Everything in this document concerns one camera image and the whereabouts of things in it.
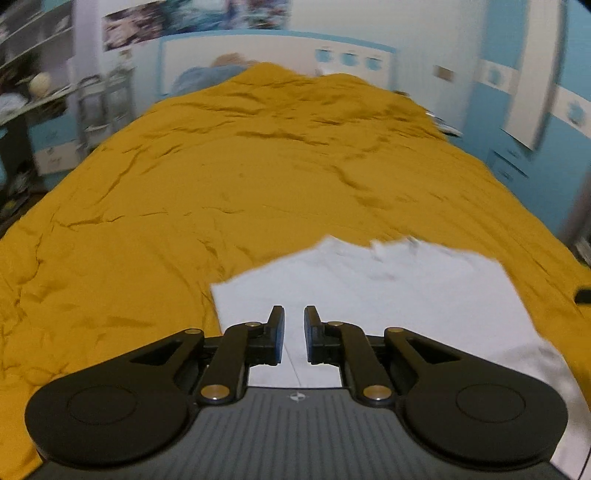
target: ball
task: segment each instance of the ball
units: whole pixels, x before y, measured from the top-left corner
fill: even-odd
[[[51,89],[51,75],[48,73],[40,73],[33,77],[29,83],[29,92],[32,95],[43,98],[47,96]]]

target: mustard yellow bedsheet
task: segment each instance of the mustard yellow bedsheet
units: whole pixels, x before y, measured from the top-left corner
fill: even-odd
[[[572,300],[589,270],[411,100],[260,64],[155,105],[0,241],[0,478],[40,463],[23,412],[41,385],[187,327],[219,334],[210,283],[327,234],[497,258],[591,401],[591,311]]]

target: wall decoration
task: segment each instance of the wall decoration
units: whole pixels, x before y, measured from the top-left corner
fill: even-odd
[[[164,0],[166,34],[286,28],[290,0]]]
[[[105,51],[126,47],[164,34],[162,2],[126,8],[103,18]]]
[[[160,0],[103,18],[104,50],[162,35],[287,27],[290,0]]]

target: white cloth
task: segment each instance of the white cloth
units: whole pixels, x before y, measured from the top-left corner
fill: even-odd
[[[367,335],[404,327],[550,384],[569,409],[553,463],[571,478],[583,467],[591,445],[589,408],[564,359],[535,331],[496,261],[414,239],[364,248],[327,237],[314,248],[212,285],[212,293],[222,330],[265,322],[273,305],[285,308],[282,363],[251,368],[251,386],[341,386],[338,368],[307,361],[303,313],[314,305],[324,322],[354,323]]]

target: wall shelf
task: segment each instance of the wall shelf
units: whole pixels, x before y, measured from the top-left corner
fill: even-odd
[[[29,47],[28,49],[20,52],[18,55],[14,56],[13,58],[11,58],[10,60],[4,62],[2,65],[0,65],[0,71],[9,67],[10,65],[16,63],[16,61],[18,59],[23,58],[25,55],[31,53],[32,51],[36,50],[37,48],[41,47],[42,45],[51,42],[52,40],[55,40],[59,37],[61,37],[62,35],[65,35],[66,33],[72,32],[74,30],[74,27],[68,27],[65,28],[61,31],[59,31],[58,33],[54,33],[53,35],[47,37],[45,40],[42,40],[36,44],[34,44],[32,47]]]

